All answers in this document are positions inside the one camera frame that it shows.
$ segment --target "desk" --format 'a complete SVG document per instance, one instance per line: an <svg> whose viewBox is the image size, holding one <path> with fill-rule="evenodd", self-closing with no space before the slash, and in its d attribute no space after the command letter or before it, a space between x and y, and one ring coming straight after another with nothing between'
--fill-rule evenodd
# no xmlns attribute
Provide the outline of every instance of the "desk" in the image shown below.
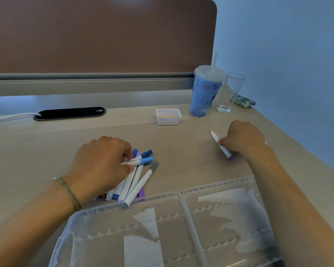
<svg viewBox="0 0 334 267"><path fill-rule="evenodd" d="M157 126L157 108L180 109L179 125ZM229 124L240 119L259 127L287 172L334 229L334 171L330 167L252 108L235 106L231 113L222 114L213 107L203 118L191 116L188 110L188 104L116 108L99 118L50 122L22 118L0 123L0 223L54 177L66 173L80 145L102 135L154 151L160 166L145 185L146 196L248 176L251 170L245 159L227 160L209 134L211 129L222 137ZM46 250L41 250L45 256L39 254L34 262L47 264L49 249L46 244Z"/></svg>

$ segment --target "hand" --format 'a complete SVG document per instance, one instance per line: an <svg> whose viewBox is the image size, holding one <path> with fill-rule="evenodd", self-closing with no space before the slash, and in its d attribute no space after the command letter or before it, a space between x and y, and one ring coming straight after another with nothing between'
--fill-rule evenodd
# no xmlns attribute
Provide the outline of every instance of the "hand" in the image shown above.
<svg viewBox="0 0 334 267"><path fill-rule="evenodd" d="M128 142L100 137L78 149L71 170L62 179L83 204L115 188L134 170L131 165L121 165L125 157L132 159Z"/></svg>
<svg viewBox="0 0 334 267"><path fill-rule="evenodd" d="M247 156L250 150L265 145L265 136L250 122L235 120L230 124L227 136L220 139L218 144Z"/></svg>

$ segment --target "cup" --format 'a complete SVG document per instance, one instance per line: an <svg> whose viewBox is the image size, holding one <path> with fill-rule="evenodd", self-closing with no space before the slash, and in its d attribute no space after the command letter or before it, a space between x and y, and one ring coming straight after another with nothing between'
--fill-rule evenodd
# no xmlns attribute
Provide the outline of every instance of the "cup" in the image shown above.
<svg viewBox="0 0 334 267"><path fill-rule="evenodd" d="M237 73L227 74L227 83L221 88L221 95L217 104L219 112L230 112L232 105L239 95L241 86L243 85L245 77Z"/></svg>
<svg viewBox="0 0 334 267"><path fill-rule="evenodd" d="M227 75L220 68L211 65L197 67L194 70L189 113L195 117L204 117L226 79Z"/></svg>

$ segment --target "glass rim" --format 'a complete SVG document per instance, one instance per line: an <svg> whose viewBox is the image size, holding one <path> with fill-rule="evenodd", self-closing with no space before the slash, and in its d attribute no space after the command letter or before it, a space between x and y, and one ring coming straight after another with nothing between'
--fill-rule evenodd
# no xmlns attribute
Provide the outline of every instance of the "glass rim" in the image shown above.
<svg viewBox="0 0 334 267"><path fill-rule="evenodd" d="M241 75L241 74L238 74L238 73L227 73L227 76L232 78L232 79L235 79L235 80L244 80L245 79L245 76Z"/></svg>

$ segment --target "blue wall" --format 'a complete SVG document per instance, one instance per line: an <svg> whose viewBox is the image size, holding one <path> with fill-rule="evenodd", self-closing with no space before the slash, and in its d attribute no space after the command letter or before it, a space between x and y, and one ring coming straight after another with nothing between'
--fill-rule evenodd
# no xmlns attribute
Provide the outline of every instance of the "blue wall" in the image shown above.
<svg viewBox="0 0 334 267"><path fill-rule="evenodd" d="M334 169L334 0L214 0L217 66Z"/></svg>

